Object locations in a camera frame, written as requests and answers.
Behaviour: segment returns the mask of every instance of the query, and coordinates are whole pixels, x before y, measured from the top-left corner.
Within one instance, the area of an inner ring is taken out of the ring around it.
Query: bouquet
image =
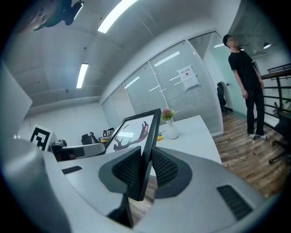
[[[170,107],[162,110],[161,118],[163,121],[170,120],[176,112]]]

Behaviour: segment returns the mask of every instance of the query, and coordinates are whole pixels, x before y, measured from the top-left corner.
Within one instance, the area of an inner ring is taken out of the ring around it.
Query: white sneaker
[[[255,137],[256,137],[256,135],[254,133],[249,134],[249,136],[250,136],[251,139],[255,139]]]
[[[264,135],[257,135],[256,134],[256,136],[260,137],[263,140],[266,140],[268,138],[267,135],[265,135],[265,134]]]

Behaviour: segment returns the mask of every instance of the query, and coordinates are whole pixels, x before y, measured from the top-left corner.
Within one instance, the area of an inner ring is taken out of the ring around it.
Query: white paper notice
[[[184,84],[184,87],[186,89],[196,86],[196,85],[200,85],[196,74],[194,73],[192,66],[189,65],[181,70],[177,70],[178,74],[181,77],[181,80]]]

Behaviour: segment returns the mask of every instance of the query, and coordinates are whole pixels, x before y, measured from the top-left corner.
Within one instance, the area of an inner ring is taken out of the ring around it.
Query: wood plank flooring
[[[264,126],[267,140],[256,138],[251,140],[246,133],[246,120],[232,113],[223,116],[224,134],[214,137],[222,164],[234,174],[244,179],[258,190],[264,197],[270,197],[284,188],[287,177],[287,166],[284,159],[269,164],[269,159],[283,151],[272,146],[273,140],[282,141],[282,137]],[[155,177],[150,177],[145,192],[145,199],[137,202],[129,198],[133,222],[138,221],[150,210],[157,189]]]

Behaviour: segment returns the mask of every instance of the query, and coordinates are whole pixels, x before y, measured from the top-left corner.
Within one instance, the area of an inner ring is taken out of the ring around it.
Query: white table
[[[173,122],[173,125],[179,133],[178,138],[170,139],[167,133],[167,124],[161,125],[159,132],[164,130],[165,132],[162,133],[163,140],[156,143],[157,147],[181,151],[222,164],[212,136],[200,115]],[[151,175],[156,176],[153,167]]]

